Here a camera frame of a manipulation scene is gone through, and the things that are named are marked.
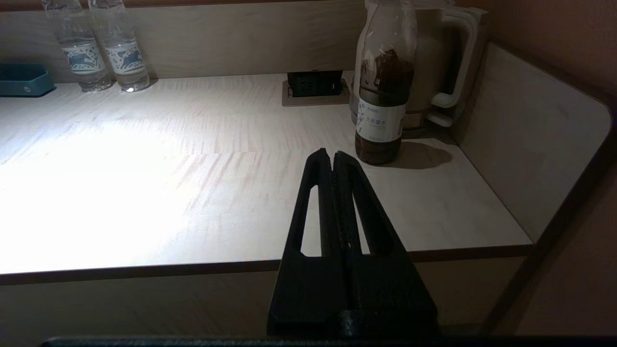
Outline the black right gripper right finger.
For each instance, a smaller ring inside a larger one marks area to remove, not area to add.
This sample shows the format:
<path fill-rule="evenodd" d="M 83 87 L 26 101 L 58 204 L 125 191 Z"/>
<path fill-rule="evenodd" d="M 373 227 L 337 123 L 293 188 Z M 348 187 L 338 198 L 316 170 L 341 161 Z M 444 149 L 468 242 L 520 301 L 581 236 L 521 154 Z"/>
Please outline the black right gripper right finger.
<path fill-rule="evenodd" d="M 438 310 L 361 164 L 335 154 L 335 196 L 349 305 L 348 337 L 437 337 Z"/>

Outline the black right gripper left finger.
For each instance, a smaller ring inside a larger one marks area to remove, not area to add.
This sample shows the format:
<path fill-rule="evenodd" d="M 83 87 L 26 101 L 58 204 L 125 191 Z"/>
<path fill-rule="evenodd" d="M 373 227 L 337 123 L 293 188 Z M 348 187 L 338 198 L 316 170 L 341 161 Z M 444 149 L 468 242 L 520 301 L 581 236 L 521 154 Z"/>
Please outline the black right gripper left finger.
<path fill-rule="evenodd" d="M 269 336 L 335 336 L 348 307 L 343 251 L 326 149 L 308 156 L 268 310 Z M 321 255 L 301 251 L 311 189 L 318 189 Z"/>

